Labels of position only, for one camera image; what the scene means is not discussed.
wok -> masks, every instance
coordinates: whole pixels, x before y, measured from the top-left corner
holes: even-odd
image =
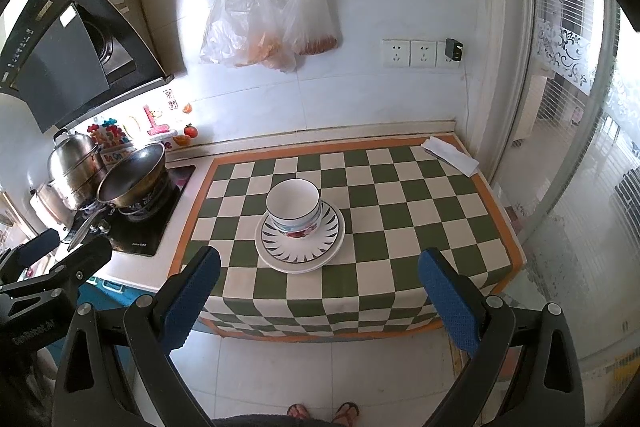
[[[100,204],[82,223],[67,251],[82,243],[92,222],[106,206],[126,208],[142,200],[164,173],[165,163],[164,145],[161,143],[150,143],[116,163],[98,187],[96,199]]]

wall socket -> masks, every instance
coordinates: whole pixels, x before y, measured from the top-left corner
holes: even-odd
[[[409,41],[382,41],[382,65],[385,68],[409,67]]]
[[[438,50],[436,52],[436,68],[442,68],[447,70],[457,70],[460,66],[460,60],[451,60],[444,53],[446,42],[438,41]]]
[[[411,41],[412,68],[436,67],[436,42],[435,41]]]

plastic bag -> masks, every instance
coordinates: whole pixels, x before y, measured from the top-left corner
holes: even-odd
[[[216,0],[211,7],[200,57],[240,68],[261,63],[293,71],[294,55],[284,47],[280,11],[273,0]]]
[[[298,55],[317,55],[338,46],[326,0],[287,0],[284,41]]]

power adapter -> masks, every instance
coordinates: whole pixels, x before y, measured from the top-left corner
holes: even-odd
[[[445,41],[444,54],[450,60],[459,62],[462,60],[462,42],[458,42],[456,39],[447,39]]]

stove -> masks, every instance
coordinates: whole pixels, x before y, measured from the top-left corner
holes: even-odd
[[[168,175],[161,178],[154,190],[140,203],[127,208],[105,208],[94,220],[95,226],[83,242],[98,235],[106,235],[114,251],[154,256],[164,229],[195,169],[195,165],[167,168]],[[89,209],[76,212],[71,230],[62,243],[71,241],[89,214]]]

